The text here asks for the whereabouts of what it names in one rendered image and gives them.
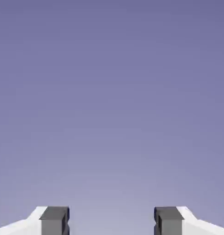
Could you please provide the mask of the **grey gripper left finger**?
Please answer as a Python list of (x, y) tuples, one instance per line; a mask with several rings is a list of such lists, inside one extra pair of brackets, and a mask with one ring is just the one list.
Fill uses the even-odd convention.
[(69, 235), (69, 207), (37, 206), (26, 218), (0, 227), (0, 235)]

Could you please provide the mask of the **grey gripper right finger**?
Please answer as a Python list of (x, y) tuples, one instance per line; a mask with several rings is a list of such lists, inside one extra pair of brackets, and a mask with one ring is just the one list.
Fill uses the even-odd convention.
[(154, 235), (224, 235), (224, 228), (198, 219), (186, 206), (154, 208)]

